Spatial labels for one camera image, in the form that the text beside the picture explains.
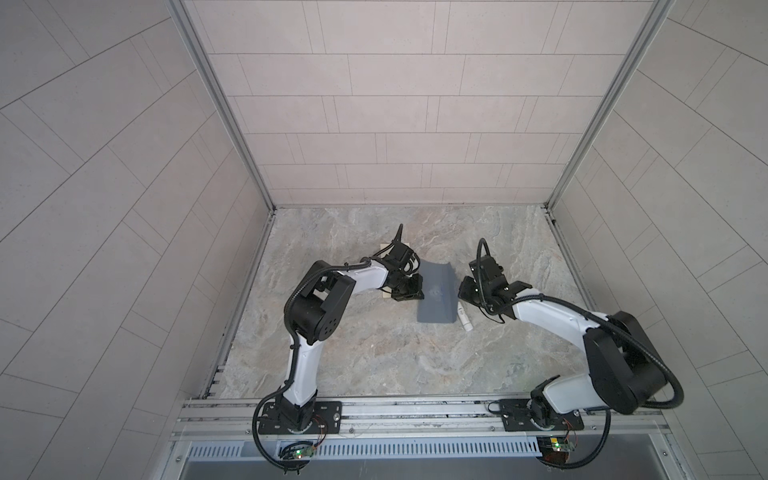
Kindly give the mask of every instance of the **gray marble surface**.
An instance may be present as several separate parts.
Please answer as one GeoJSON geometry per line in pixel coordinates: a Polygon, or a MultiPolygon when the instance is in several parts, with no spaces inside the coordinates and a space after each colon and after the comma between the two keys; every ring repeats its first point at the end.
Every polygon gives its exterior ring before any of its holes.
{"type": "MultiPolygon", "coordinates": [[[[277,211],[261,266],[223,372],[220,398],[260,398],[283,381],[288,334],[286,298],[315,260],[356,262],[388,243],[405,224],[403,241],[422,259],[450,262],[469,274],[480,237],[507,279],[583,306],[539,206],[354,207],[277,211]]],[[[530,324],[486,319],[465,305],[474,329],[416,322],[416,301],[353,296],[326,341],[318,372],[321,396],[526,392],[557,375],[586,370],[574,346],[530,324]]]]}

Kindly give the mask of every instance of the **white tube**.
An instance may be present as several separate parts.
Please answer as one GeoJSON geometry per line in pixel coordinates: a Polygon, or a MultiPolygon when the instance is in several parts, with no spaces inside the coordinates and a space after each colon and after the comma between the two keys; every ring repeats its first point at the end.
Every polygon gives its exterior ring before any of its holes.
{"type": "Polygon", "coordinates": [[[462,321],[462,326],[467,332],[472,329],[472,324],[469,322],[467,312],[464,311],[464,307],[461,302],[458,302],[458,319],[462,321]]]}

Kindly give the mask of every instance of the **black mounting plate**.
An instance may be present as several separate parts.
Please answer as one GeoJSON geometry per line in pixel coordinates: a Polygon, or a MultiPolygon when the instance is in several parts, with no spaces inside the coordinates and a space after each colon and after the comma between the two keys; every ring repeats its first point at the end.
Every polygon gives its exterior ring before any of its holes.
{"type": "Polygon", "coordinates": [[[576,416],[573,412],[558,415],[558,421],[555,423],[554,429],[540,430],[531,422],[529,417],[513,414],[513,412],[523,413],[528,411],[528,401],[527,399],[501,399],[498,401],[499,409],[503,412],[509,412],[506,416],[502,415],[505,432],[565,432],[568,430],[568,425],[565,423],[566,420],[571,423],[572,430],[584,430],[584,422],[581,421],[581,415],[576,416]]]}
{"type": "MultiPolygon", "coordinates": [[[[341,402],[315,402],[314,415],[319,416],[326,421],[328,425],[328,432],[326,433],[339,433],[341,427],[341,402]],[[334,420],[333,416],[338,414],[339,420],[334,420]]],[[[267,403],[262,410],[259,420],[259,435],[288,435],[291,432],[288,429],[288,425],[281,422],[280,414],[275,408],[275,402],[267,403]]],[[[301,432],[307,435],[320,434],[320,428],[317,422],[311,422],[310,427],[301,432]]]]}

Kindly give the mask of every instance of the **metal vent grille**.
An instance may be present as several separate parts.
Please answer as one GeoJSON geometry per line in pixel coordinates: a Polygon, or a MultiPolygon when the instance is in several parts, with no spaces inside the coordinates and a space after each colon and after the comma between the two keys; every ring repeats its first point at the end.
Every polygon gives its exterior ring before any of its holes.
{"type": "Polygon", "coordinates": [[[190,460],[224,460],[240,457],[243,442],[193,442],[190,460]]]}
{"type": "Polygon", "coordinates": [[[536,438],[338,439],[326,440],[315,459],[466,458],[540,456],[536,438]]]}

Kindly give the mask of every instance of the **tiled wall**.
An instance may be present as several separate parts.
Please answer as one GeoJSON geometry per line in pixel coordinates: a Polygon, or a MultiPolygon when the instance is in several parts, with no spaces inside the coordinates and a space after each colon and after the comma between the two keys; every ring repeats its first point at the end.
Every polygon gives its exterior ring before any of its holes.
{"type": "Polygon", "coordinates": [[[0,2],[0,477],[142,478],[265,218],[161,0],[0,2]]]}
{"type": "Polygon", "coordinates": [[[678,0],[554,208],[600,310],[683,383],[699,480],[768,478],[767,125],[768,3],[678,0]]]}
{"type": "Polygon", "coordinates": [[[278,204],[549,197],[650,2],[187,0],[278,204]]]}

